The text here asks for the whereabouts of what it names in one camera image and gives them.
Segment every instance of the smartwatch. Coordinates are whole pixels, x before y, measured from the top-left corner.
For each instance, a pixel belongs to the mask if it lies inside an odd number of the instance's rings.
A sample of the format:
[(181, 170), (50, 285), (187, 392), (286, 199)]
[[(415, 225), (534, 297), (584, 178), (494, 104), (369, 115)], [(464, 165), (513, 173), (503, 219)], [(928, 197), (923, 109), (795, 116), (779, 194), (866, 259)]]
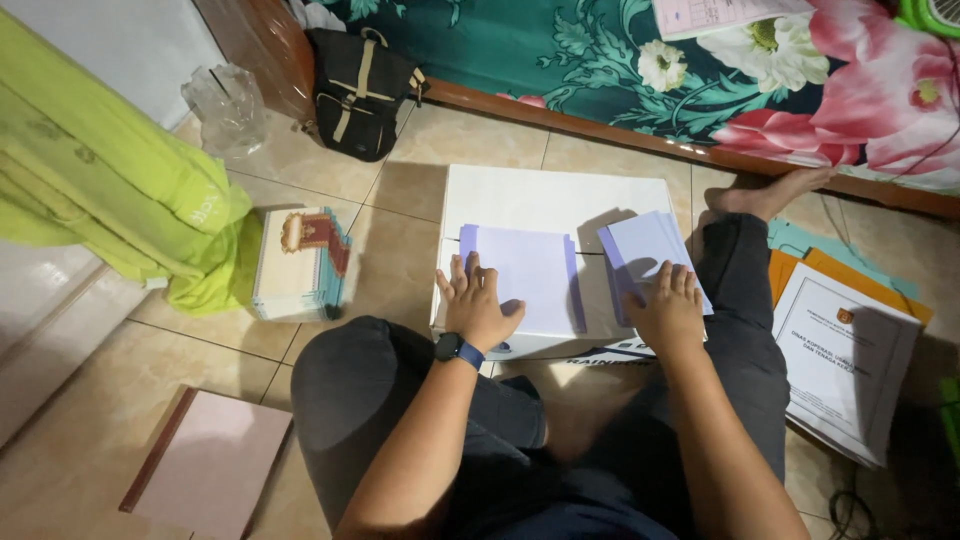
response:
[(440, 334), (440, 339), (434, 347), (434, 357), (441, 362), (448, 362), (453, 358), (462, 358), (471, 366), (480, 371), (483, 364), (483, 353), (467, 343), (462, 335), (455, 331)]

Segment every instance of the person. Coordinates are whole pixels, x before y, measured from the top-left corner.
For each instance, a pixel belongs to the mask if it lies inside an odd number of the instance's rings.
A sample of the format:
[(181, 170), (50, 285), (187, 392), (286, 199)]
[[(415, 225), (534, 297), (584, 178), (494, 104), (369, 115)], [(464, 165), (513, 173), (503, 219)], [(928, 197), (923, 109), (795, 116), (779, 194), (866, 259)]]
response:
[(783, 487), (789, 384), (771, 334), (766, 236), (832, 174), (727, 190), (696, 273), (666, 261), (645, 307), (624, 299), (660, 376), (564, 465), (542, 453), (561, 433), (536, 388), (478, 375), (476, 354), (513, 333), (524, 305), (503, 314), (497, 273), (476, 254), (468, 272), (454, 257), (449, 279), (437, 273), (450, 332), (437, 350), (369, 316), (316, 336), (291, 391), (334, 538), (809, 538)]

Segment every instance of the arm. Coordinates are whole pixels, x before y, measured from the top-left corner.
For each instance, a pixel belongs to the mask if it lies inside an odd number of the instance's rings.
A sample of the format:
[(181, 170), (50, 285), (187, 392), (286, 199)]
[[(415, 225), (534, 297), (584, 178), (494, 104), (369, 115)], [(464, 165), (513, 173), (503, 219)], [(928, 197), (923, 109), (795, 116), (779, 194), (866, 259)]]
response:
[(707, 538), (809, 539), (800, 513), (743, 428), (703, 347), (703, 293), (666, 261), (647, 307), (625, 308), (657, 353), (670, 387), (687, 488)]
[[(451, 281), (437, 271), (447, 300), (446, 329), (486, 354), (509, 337), (525, 305), (509, 317), (496, 298), (496, 270), (480, 268), (475, 253), (450, 263)], [(465, 360), (434, 360), (423, 385), (360, 480), (335, 538), (380, 537), (386, 533), (422, 538), (436, 521), (444, 494), (460, 468), (477, 370)]]

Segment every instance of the wooden bed frame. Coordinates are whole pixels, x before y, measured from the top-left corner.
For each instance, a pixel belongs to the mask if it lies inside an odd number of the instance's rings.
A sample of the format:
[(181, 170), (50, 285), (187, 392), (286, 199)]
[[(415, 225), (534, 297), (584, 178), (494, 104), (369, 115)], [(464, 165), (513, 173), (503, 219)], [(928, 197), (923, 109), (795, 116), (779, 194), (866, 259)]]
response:
[[(700, 163), (731, 169), (734, 172), (743, 171), (778, 176), (800, 168), (799, 165), (782, 161), (754, 158), (735, 152), (692, 144), (676, 144), (658, 136), (639, 134), (553, 110), (530, 107), (517, 101), (490, 95), (466, 86), (454, 85), (432, 77), (427, 77), (427, 81), (430, 83), (430, 89), (424, 92), (424, 98), (463, 109), (477, 110), (519, 122), (614, 142), (631, 148), (699, 161)], [(960, 221), (960, 198), (958, 197), (949, 197), (920, 189), (864, 180), (847, 175), (835, 176), (825, 189), (876, 201), (893, 209), (914, 210)]]

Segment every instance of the stack of cards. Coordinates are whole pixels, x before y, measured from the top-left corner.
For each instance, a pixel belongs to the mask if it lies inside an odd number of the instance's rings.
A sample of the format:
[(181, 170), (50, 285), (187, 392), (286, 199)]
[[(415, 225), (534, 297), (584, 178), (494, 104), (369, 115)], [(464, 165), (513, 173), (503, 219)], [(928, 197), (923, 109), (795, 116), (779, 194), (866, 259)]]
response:
[(253, 307), (265, 321), (326, 321), (340, 316), (350, 237), (330, 208), (267, 213)]
[(465, 225), (460, 255), (480, 254), (480, 265), (496, 268), (497, 299), (504, 312), (513, 299), (527, 303), (521, 331), (569, 335), (586, 332), (577, 280), (576, 248), (569, 234), (538, 233)]
[[(625, 292), (632, 292), (642, 299), (640, 285), (656, 276), (665, 260), (693, 268), (677, 218), (672, 213), (647, 212), (604, 227), (597, 234), (607, 255), (613, 309), (617, 322), (623, 326), (631, 326), (620, 306), (620, 298)], [(704, 314), (712, 313), (713, 306), (704, 295)]]

